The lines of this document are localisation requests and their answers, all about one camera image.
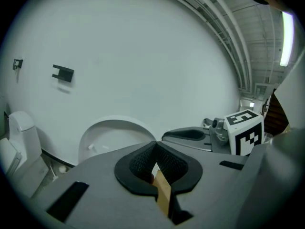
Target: wall mount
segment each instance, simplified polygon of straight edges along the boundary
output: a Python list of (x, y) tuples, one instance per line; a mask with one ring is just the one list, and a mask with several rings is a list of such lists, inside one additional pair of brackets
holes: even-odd
[(13, 70), (21, 69), (23, 59), (14, 59)]
[(52, 77), (57, 78), (59, 80), (63, 80), (66, 82), (71, 82), (74, 70), (61, 67), (58, 65), (53, 65), (53, 68), (59, 69), (58, 75), (53, 74)]

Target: toilet tank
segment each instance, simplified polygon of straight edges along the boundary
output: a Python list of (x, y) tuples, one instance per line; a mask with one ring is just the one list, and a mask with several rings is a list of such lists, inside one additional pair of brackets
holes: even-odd
[(9, 115), (10, 142), (26, 159), (36, 160), (41, 155), (41, 146), (32, 118), (24, 111)]

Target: ceiling light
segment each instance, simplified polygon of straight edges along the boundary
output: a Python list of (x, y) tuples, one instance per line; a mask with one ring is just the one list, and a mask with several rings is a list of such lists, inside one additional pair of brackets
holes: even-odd
[(284, 45), (280, 65), (287, 66), (294, 42), (294, 20), (291, 14), (283, 12)]

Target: white toilet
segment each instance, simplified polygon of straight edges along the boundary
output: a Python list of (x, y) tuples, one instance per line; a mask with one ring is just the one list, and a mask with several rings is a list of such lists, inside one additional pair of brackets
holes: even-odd
[(29, 198), (49, 169), (32, 118), (24, 111), (9, 116), (10, 139), (0, 140), (0, 165), (12, 186)]

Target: toilet seat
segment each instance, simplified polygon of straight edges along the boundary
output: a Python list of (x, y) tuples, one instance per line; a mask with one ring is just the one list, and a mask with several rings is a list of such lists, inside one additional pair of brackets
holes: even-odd
[(7, 138), (0, 140), (0, 163), (3, 173), (8, 178), (10, 178), (15, 172), (20, 163), (21, 157), (21, 154), (17, 152)]

